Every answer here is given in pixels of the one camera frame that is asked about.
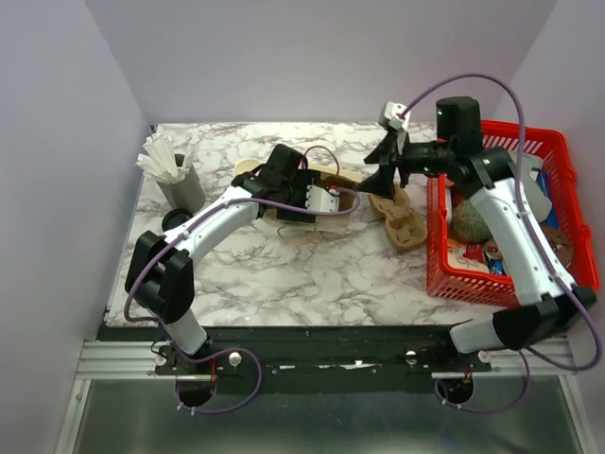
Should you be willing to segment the brown paper bag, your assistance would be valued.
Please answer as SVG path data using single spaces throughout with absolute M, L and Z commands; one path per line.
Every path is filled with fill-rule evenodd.
M 329 193 L 333 198 L 337 196 L 337 187 L 354 187 L 361 182 L 363 176 L 352 170 L 343 169 L 341 165 L 327 166 L 316 163 L 308 165 L 309 170 L 318 171 L 320 174 L 316 185 L 324 192 Z M 350 209 L 355 203 L 355 196 L 350 194 L 338 195 L 338 205 L 334 207 L 334 211 L 344 211 Z M 278 236 L 282 233 L 299 234 L 302 233 L 331 233 L 341 234 L 346 231 L 351 215 L 345 214 L 333 217 L 320 216 L 315 217 L 314 222 L 302 222 L 292 220 L 292 216 L 297 216 L 297 213 L 286 212 L 287 219 L 282 219 L 276 208 L 269 208 L 267 213 L 261 220 L 270 228 L 275 229 Z

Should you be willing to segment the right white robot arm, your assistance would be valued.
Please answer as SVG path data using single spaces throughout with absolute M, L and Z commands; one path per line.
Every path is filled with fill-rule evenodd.
M 446 176 L 487 223 L 519 302 L 488 321 L 452 327 L 450 339 L 434 350 L 441 368 L 454 371 L 480 350 L 526 349 L 587 316 L 595 292 L 576 283 L 548 244 L 514 176 L 510 154 L 484 146 L 478 102 L 469 96 L 438 100 L 437 137 L 422 143 L 407 137 L 408 110 L 397 102 L 385 104 L 378 123 L 386 135 L 364 160 L 378 168 L 359 190 L 392 199 L 394 178 L 406 183 L 412 174 Z

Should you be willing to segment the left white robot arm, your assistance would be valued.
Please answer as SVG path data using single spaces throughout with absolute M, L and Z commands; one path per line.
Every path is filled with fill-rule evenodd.
M 202 372 L 210 359 L 209 335 L 197 321 L 195 268 L 217 245 L 239 228 L 262 217 L 268 209 L 306 208 L 308 187 L 320 181 L 302 153 L 277 145 L 268 159 L 236 175 L 221 197 L 185 223 L 137 239 L 127 274 L 127 303 L 147 310 L 179 347 L 177 362 L 190 374 Z

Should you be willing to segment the stack of cardboard cup carriers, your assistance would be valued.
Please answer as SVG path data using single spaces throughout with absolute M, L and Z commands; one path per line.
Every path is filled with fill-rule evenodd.
M 391 245 L 399 252 L 421 247 L 428 236 L 424 218 L 410 206 L 407 192 L 398 187 L 393 200 L 368 195 L 372 210 L 384 221 Z

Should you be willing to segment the grey straw holder cup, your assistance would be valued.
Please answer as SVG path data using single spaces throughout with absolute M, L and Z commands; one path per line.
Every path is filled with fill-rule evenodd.
M 186 169 L 186 175 L 177 183 L 158 183 L 158 186 L 173 209 L 185 209 L 196 214 L 206 202 L 199 175 L 193 166 Z

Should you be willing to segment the green melon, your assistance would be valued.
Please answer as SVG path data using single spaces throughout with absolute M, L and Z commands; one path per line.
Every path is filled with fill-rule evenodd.
M 488 224 L 470 200 L 456 206 L 450 227 L 460 240 L 467 243 L 483 244 L 493 238 Z

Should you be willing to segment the red white snack packet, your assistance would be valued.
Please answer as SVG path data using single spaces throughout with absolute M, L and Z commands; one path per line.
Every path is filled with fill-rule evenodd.
M 447 263 L 457 270 L 489 273 L 483 243 L 468 243 L 448 237 Z

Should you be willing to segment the white wrapped straws bundle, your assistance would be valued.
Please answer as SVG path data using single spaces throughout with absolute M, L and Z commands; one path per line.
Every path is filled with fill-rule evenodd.
M 145 152 L 138 154 L 136 165 L 146 178 L 156 183 L 180 183 L 192 172 L 192 149 L 176 148 L 172 138 L 164 133 L 152 133 L 143 149 Z

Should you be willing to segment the blue drink can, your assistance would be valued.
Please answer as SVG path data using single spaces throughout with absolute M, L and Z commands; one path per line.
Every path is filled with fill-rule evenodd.
M 490 274 L 506 276 L 505 264 L 503 255 L 496 243 L 492 238 L 483 245 L 483 253 L 485 257 L 485 263 L 488 267 Z

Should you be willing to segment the grey plastic bag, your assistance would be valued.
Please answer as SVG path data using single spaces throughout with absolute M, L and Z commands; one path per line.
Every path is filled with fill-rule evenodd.
M 537 177 L 543 167 L 543 160 L 535 155 L 522 153 L 522 174 L 521 181 L 525 196 L 533 216 L 539 223 L 542 223 L 548 217 L 552 202 L 537 183 Z

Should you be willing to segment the red plastic basket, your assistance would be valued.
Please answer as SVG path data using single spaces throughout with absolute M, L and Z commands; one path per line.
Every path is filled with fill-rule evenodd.
M 578 174 L 572 166 L 563 135 L 558 131 L 527 127 L 524 152 L 544 160 L 543 169 L 548 174 L 559 226 L 571 240 L 574 250 L 568 271 L 579 286 L 599 290 L 592 232 L 581 213 L 576 190 Z M 518 306 L 513 281 L 509 277 L 461 270 L 449 264 L 446 180 L 443 177 L 427 182 L 426 199 L 428 295 L 489 306 Z

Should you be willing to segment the blue box in basket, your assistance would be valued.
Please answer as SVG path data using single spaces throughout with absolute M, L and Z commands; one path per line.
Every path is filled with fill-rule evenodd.
M 551 202 L 551 208 L 548 212 L 546 219 L 543 221 L 543 224 L 545 224 L 547 227 L 559 230 L 560 229 L 559 219 L 558 219 L 558 216 L 556 213 L 553 196 L 552 196 L 552 191 L 550 188 L 550 182 L 549 182 L 548 174 L 546 171 L 540 170 L 538 172 L 537 177 L 536 177 L 536 183 L 540 187 L 540 189 L 542 190 L 544 195 Z

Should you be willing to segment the brown lidded tub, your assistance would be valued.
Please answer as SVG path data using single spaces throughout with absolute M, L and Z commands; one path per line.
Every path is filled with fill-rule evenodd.
M 566 268 L 572 263 L 574 250 L 571 240 L 560 230 L 542 225 L 544 236 L 558 260 Z

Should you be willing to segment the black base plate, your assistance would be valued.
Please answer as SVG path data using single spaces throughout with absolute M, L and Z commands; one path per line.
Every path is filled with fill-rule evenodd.
M 482 378 L 520 377 L 536 383 L 550 374 L 531 355 L 511 351 L 460 354 L 447 344 L 444 325 L 212 327 L 211 345 L 194 364 L 152 327 L 108 327 L 99 341 L 150 346 L 145 378 L 175 383 L 187 397 L 215 392 L 431 393 L 442 380 L 451 400 L 464 402 Z

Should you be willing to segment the aluminium rail frame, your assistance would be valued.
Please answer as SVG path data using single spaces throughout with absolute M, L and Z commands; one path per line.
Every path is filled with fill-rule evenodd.
M 93 380 L 143 380 L 160 379 L 154 367 L 154 356 L 148 350 L 150 341 L 85 341 L 78 360 L 76 377 L 68 401 L 54 453 L 75 452 L 78 431 L 84 407 Z M 547 353 L 562 359 L 573 359 L 566 338 L 558 338 L 543 344 Z M 561 383 L 566 406 L 571 415 L 573 428 L 578 435 L 581 453 L 598 453 L 596 442 L 589 428 L 587 415 L 580 397 L 575 373 L 556 368 L 526 353 L 531 375 L 557 376 Z M 523 362 L 512 351 L 479 353 L 479 365 L 490 365 L 486 373 L 473 372 L 474 377 L 505 377 L 524 372 Z

